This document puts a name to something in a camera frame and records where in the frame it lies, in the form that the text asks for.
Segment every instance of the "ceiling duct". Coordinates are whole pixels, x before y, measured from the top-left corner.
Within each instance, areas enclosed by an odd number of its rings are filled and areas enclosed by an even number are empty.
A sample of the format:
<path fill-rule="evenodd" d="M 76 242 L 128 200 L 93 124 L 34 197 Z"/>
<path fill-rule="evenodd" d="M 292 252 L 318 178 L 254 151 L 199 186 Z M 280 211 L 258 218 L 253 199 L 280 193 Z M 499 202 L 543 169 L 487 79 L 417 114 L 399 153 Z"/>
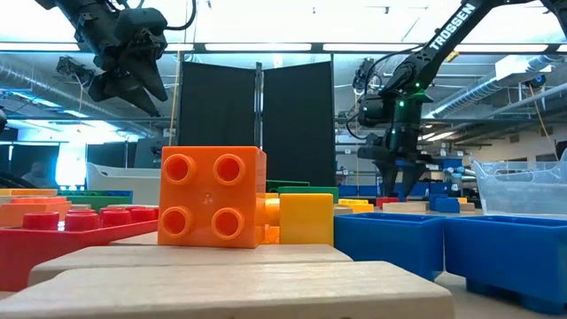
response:
<path fill-rule="evenodd" d="M 496 63 L 496 71 L 440 101 L 433 108 L 433 111 L 425 115 L 425 118 L 444 118 L 448 114 L 467 105 L 477 103 L 501 89 L 530 81 L 536 76 L 544 74 L 543 69 L 562 58 L 563 56 L 560 55 L 540 55 L 537 57 L 507 56 Z"/>
<path fill-rule="evenodd" d="M 87 94 L 83 95 L 81 102 L 78 83 L 70 85 L 59 82 L 9 54 L 0 58 L 0 89 L 26 91 L 35 97 L 61 105 L 64 109 L 78 110 L 81 105 L 92 112 L 120 118 L 119 114 L 110 110 L 111 106 L 95 103 Z M 139 124 L 129 123 L 128 127 L 151 136 L 155 135 L 155 132 Z"/>

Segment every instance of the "wooden plank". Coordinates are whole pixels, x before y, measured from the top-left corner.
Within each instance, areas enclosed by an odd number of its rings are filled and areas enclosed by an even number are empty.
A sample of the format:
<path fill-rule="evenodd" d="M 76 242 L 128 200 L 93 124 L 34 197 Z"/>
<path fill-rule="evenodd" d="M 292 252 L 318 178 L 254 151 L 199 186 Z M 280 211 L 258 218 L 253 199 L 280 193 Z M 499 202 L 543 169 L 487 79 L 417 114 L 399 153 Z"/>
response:
<path fill-rule="evenodd" d="M 353 209 L 351 207 L 344 207 L 344 206 L 339 206 L 339 205 L 335 205 L 334 208 L 334 215 L 335 216 L 340 216 L 343 214 L 352 214 L 353 213 Z"/>
<path fill-rule="evenodd" d="M 124 238 L 121 240 L 116 240 L 110 243 L 110 245 L 157 245 L 157 244 L 158 244 L 157 231 L 134 237 Z"/>
<path fill-rule="evenodd" d="M 475 211 L 475 204 L 474 203 L 460 203 L 459 206 L 461 207 L 462 212 L 474 212 Z"/>
<path fill-rule="evenodd" d="M 3 319 L 452 319 L 450 292 L 383 261 L 75 269 L 0 301 Z"/>
<path fill-rule="evenodd" d="M 260 245 L 256 249 L 159 245 L 99 246 L 81 249 L 35 266 L 29 285 L 77 268 L 236 265 L 352 261 L 329 245 Z"/>
<path fill-rule="evenodd" d="M 382 210 L 384 213 L 426 214 L 429 211 L 429 203 L 425 201 L 385 203 Z"/>

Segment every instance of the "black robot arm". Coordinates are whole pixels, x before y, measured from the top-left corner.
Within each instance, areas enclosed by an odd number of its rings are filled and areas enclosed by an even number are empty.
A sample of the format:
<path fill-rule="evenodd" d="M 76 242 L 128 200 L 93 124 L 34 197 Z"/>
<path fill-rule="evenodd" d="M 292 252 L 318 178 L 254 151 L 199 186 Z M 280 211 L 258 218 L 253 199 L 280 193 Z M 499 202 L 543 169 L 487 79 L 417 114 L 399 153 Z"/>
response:
<path fill-rule="evenodd" d="M 46 10 L 58 7 L 76 30 L 78 43 L 95 53 L 95 64 L 104 72 L 88 87 L 96 102 L 119 97 L 159 116 L 146 90 L 167 100 L 156 60 L 167 47 L 163 35 L 167 21 L 156 9 L 128 6 L 118 10 L 109 0 L 36 0 Z"/>
<path fill-rule="evenodd" d="M 493 8 L 529 2 L 531 0 L 463 1 L 429 42 L 398 65 L 392 78 L 377 95 L 365 94 L 362 97 L 358 122 L 365 127 L 389 124 L 384 136 L 370 134 L 357 153 L 360 158 L 374 160 L 383 177 L 386 196 L 392 195 L 400 168 L 403 171 L 404 195 L 407 196 L 425 171 L 425 164 L 432 162 L 431 156 L 418 153 L 417 141 L 422 104 L 432 102 L 424 90 L 435 78 L 443 61 Z M 567 1 L 543 0 L 542 3 L 560 20 L 565 33 Z"/>

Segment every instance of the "clear plastic bin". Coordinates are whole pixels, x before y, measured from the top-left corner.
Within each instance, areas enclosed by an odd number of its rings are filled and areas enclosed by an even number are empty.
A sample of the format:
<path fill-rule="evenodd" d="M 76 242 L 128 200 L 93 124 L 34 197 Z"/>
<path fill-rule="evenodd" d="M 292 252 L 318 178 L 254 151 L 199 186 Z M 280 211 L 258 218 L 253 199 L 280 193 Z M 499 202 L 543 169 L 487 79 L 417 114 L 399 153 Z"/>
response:
<path fill-rule="evenodd" d="M 472 163 L 485 214 L 567 219 L 567 161 Z"/>

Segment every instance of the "green lego brick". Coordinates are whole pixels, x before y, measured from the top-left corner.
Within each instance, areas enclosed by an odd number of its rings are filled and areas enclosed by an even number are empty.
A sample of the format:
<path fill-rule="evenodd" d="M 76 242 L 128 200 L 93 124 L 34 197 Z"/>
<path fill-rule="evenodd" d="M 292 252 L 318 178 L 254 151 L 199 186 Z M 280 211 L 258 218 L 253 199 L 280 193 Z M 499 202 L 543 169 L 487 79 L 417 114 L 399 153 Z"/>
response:
<path fill-rule="evenodd" d="M 132 204 L 132 198 L 126 196 L 66 196 L 73 204 L 90 204 L 97 212 L 109 205 Z"/>
<path fill-rule="evenodd" d="M 335 204 L 338 203 L 338 187 L 318 187 L 318 186 L 284 186 L 277 189 L 279 193 L 317 193 L 332 194 Z"/>
<path fill-rule="evenodd" d="M 266 192 L 277 192 L 284 186 L 309 186 L 309 182 L 266 180 Z"/>
<path fill-rule="evenodd" d="M 59 196 L 104 196 L 105 191 L 58 191 Z"/>

